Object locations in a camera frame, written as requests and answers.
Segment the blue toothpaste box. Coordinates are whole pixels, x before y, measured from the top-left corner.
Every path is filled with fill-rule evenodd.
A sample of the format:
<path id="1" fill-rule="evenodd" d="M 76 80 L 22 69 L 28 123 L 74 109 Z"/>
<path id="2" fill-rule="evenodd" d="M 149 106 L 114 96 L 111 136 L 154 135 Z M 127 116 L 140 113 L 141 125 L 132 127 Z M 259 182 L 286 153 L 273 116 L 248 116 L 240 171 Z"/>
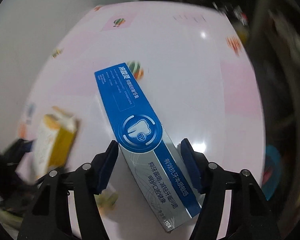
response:
<path id="1" fill-rule="evenodd" d="M 125 63 L 94 75 L 126 163 L 159 223 L 170 232 L 198 215 L 203 202 L 181 154 Z"/>

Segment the yellow white medicine box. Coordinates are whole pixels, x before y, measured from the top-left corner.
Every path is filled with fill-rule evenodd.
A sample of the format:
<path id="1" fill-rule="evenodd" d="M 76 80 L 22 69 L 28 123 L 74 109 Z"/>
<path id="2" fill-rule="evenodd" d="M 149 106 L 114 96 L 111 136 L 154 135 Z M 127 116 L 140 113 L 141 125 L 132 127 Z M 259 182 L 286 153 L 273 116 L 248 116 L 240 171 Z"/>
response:
<path id="1" fill-rule="evenodd" d="M 52 110 L 43 116 L 32 148 L 36 179 L 66 164 L 78 131 L 78 120 L 72 113 L 57 106 Z"/>

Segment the blue plastic mesh basket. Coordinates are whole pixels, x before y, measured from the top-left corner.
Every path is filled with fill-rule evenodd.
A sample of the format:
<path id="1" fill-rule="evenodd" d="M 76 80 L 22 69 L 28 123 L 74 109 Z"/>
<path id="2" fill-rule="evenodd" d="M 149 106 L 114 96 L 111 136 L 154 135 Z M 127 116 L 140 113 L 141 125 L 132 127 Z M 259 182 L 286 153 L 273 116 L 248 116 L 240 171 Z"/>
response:
<path id="1" fill-rule="evenodd" d="M 273 145 L 266 146 L 261 189 L 267 200 L 273 196 L 282 176 L 282 161 L 278 149 Z"/>

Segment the cooking oil bottle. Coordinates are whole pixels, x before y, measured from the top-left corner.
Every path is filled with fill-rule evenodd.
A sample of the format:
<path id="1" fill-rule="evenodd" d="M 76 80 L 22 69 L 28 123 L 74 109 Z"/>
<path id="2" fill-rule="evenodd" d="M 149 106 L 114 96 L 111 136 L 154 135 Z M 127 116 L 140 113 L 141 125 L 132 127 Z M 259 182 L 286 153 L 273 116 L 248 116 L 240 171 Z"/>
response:
<path id="1" fill-rule="evenodd" d="M 249 39 L 249 25 L 246 14 L 240 7 L 236 7 L 233 10 L 234 18 L 231 20 L 232 26 L 236 31 L 240 41 L 245 46 Z"/>

